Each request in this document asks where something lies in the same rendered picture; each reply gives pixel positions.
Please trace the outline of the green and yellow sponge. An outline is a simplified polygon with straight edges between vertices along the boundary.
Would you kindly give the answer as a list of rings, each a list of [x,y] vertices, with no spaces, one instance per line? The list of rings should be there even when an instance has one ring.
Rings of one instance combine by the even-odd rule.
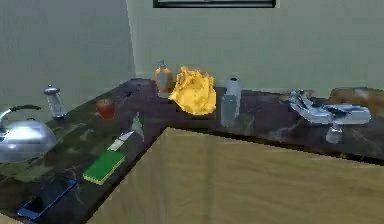
[[[83,178],[97,185],[103,185],[124,160],[123,153],[107,150],[89,166],[83,173]]]

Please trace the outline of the orange soap dispenser bottle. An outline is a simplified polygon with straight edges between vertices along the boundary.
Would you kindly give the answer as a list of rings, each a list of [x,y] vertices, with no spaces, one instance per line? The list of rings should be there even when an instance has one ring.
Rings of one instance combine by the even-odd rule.
[[[163,60],[158,63],[158,68],[154,72],[154,79],[158,89],[158,96],[168,98],[173,84],[173,76]]]

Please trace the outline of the black framed wall picture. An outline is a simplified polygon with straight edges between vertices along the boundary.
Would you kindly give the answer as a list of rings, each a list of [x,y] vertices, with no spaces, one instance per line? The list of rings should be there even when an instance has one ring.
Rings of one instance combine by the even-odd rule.
[[[275,8],[277,0],[152,0],[153,8]]]

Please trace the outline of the silver sink faucet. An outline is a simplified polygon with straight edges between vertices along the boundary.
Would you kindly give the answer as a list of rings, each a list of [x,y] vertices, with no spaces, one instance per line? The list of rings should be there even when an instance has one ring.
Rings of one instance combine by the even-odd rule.
[[[316,105],[303,89],[292,91],[288,101],[291,108],[308,122],[328,125],[325,139],[333,144],[341,140],[344,125],[361,125],[371,120],[367,107],[350,104]]]

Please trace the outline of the red apple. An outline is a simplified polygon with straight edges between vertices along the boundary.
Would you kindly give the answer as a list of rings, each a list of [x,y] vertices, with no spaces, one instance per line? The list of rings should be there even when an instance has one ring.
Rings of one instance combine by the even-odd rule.
[[[110,99],[101,99],[96,103],[96,111],[105,120],[112,120],[115,115],[115,104]]]

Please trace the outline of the yellow crumpled cloth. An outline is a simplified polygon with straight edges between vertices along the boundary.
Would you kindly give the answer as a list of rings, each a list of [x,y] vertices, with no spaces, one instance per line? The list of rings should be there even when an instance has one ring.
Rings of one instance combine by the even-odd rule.
[[[208,72],[190,70],[181,67],[176,76],[176,84],[168,97],[182,111],[200,116],[208,115],[216,110],[215,79]]]

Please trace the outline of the dark marble kitchen counter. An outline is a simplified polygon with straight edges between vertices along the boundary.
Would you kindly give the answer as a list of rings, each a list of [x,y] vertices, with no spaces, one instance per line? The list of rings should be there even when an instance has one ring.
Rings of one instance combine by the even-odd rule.
[[[154,82],[148,79],[132,79],[106,95],[115,102],[114,119],[102,119],[96,102],[90,100],[65,119],[49,121],[58,143],[44,157],[0,163],[0,214],[17,219],[23,204],[48,182],[65,176],[76,180],[76,186],[37,222],[29,224],[85,224],[167,127],[384,165],[383,117],[344,127],[342,140],[329,144],[326,127],[305,121],[277,93],[243,91],[240,116],[232,128],[221,126],[219,113],[193,116],[182,112],[174,103],[158,97]],[[134,117],[143,120],[144,134],[124,144],[121,166],[101,186],[84,180],[83,172],[119,134],[129,130]]]

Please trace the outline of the clear glass bottle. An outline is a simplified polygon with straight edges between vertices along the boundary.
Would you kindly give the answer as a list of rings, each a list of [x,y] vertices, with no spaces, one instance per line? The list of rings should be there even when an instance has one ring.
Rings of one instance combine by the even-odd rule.
[[[237,78],[230,78],[226,92],[221,100],[221,125],[232,127],[239,115],[241,101],[241,85]]]

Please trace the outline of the glass shaker with metal lid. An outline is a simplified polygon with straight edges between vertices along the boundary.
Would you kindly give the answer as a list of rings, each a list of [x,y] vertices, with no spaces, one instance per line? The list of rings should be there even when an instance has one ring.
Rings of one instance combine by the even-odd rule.
[[[49,84],[44,89],[49,110],[53,119],[62,119],[67,112],[60,97],[60,89]]]

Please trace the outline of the blue mobile phone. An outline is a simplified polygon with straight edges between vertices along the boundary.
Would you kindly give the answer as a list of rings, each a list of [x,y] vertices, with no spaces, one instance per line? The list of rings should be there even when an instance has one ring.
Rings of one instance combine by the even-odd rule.
[[[26,202],[17,214],[29,220],[36,220],[55,205],[75,185],[75,179],[59,177],[47,184],[36,196]]]

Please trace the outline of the clear drinking glass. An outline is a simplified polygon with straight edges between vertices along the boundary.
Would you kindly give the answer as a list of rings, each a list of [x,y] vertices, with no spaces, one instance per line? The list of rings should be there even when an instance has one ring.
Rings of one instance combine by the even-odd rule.
[[[232,127],[236,119],[237,97],[234,95],[224,95],[221,102],[221,125]]]

